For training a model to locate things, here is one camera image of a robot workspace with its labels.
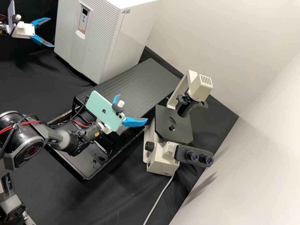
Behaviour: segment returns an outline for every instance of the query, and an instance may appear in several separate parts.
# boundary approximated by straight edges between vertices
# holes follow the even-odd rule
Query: vented grille
[[[82,73],[96,83],[102,82],[113,54],[124,14],[106,1],[85,1],[93,11]]]
[[[113,54],[124,13],[106,0],[82,0],[93,10],[82,72],[95,83],[102,81]],[[78,0],[59,0],[55,53],[70,63]]]
[[[212,81],[209,77],[201,75],[201,81],[207,85],[212,85]]]
[[[75,17],[78,1],[59,0],[54,51],[67,62],[70,62]]]

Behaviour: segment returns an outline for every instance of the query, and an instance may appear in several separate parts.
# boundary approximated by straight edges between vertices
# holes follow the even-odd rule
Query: phone case
[[[117,131],[125,118],[122,112],[117,115],[112,104],[96,91],[92,91],[86,108],[112,131]]]

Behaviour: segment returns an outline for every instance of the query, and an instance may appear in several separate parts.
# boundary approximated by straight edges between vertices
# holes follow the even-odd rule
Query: white cable
[[[158,201],[160,200],[161,196],[163,195],[163,193],[165,192],[165,190],[167,189],[167,187],[169,186],[169,184],[170,184],[171,181],[173,180],[174,174],[171,176],[169,182],[168,182],[168,183],[166,184],[166,186],[163,188],[162,192],[160,193],[159,197],[157,198],[157,200],[156,200],[154,206],[152,207],[151,211],[149,212],[149,214],[148,214],[148,216],[147,216],[145,222],[143,223],[143,225],[146,225],[146,223],[147,223],[148,219],[150,218],[150,216],[151,216],[153,210],[155,209],[155,207],[156,207]]]

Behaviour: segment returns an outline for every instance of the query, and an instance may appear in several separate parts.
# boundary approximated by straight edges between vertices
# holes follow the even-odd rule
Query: white wall
[[[300,0],[160,0],[147,46],[240,114],[300,51]]]
[[[300,54],[234,125],[177,224],[300,224]]]

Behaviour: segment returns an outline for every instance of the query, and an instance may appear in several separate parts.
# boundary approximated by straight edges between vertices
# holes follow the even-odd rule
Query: red wire
[[[84,128],[89,128],[88,126],[86,126],[86,125],[83,125],[82,123],[80,123],[79,121],[77,121],[77,120],[71,120],[71,121],[73,121],[73,122],[75,122],[75,123],[77,123],[79,126],[81,126],[81,127],[84,127]]]
[[[26,125],[26,124],[32,124],[32,123],[40,123],[40,121],[27,121],[27,122],[22,122],[21,125]],[[0,134],[11,130],[13,127],[9,125],[8,127],[5,127],[4,129],[0,130]]]

